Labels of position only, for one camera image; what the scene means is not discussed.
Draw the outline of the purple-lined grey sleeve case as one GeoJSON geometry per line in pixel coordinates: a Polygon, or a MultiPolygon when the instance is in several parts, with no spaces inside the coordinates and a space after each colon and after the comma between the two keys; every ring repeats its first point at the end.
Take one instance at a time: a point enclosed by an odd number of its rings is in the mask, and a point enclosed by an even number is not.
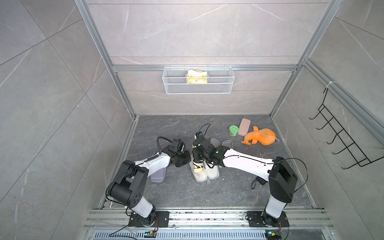
{"type": "Polygon", "coordinates": [[[165,175],[166,175],[166,168],[162,168],[162,169],[156,171],[155,173],[153,173],[150,176],[150,179],[153,183],[160,183],[164,180],[165,175]]]}

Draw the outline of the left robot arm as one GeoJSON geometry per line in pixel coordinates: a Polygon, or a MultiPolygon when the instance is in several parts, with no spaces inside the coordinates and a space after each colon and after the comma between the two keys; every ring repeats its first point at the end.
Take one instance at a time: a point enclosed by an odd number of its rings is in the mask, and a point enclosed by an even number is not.
{"type": "Polygon", "coordinates": [[[182,167],[191,161],[189,151],[181,139],[157,137],[159,151],[140,161],[124,161],[106,189],[106,198],[126,206],[146,221],[153,222],[156,207],[144,197],[148,177],[174,164],[182,167]]]}

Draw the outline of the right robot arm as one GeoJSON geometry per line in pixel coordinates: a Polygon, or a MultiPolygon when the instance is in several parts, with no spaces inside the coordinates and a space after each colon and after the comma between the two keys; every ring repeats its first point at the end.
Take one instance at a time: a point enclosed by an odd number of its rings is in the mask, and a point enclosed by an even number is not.
{"type": "Polygon", "coordinates": [[[270,197],[262,213],[258,215],[268,227],[289,227],[284,208],[293,200],[298,176],[282,157],[262,159],[240,153],[229,147],[215,147],[209,140],[200,136],[193,141],[193,163],[203,164],[205,169],[217,166],[234,168],[256,176],[261,185],[269,183],[270,197]]]}

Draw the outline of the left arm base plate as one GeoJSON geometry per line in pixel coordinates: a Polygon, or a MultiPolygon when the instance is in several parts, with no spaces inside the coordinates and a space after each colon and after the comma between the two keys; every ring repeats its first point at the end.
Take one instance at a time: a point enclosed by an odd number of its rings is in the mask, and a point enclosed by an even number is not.
{"type": "Polygon", "coordinates": [[[129,220],[129,227],[159,227],[167,228],[170,220],[170,212],[168,211],[155,211],[151,213],[147,218],[144,218],[137,213],[131,213],[129,220]]]}

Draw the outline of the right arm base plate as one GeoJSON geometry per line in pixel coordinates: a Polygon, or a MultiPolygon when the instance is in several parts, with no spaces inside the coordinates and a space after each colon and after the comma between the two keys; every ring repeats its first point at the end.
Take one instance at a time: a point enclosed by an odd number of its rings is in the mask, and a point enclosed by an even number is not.
{"type": "Polygon", "coordinates": [[[248,211],[245,216],[251,228],[256,227],[289,227],[289,221],[285,212],[282,212],[279,218],[274,218],[264,211],[248,211]]]}

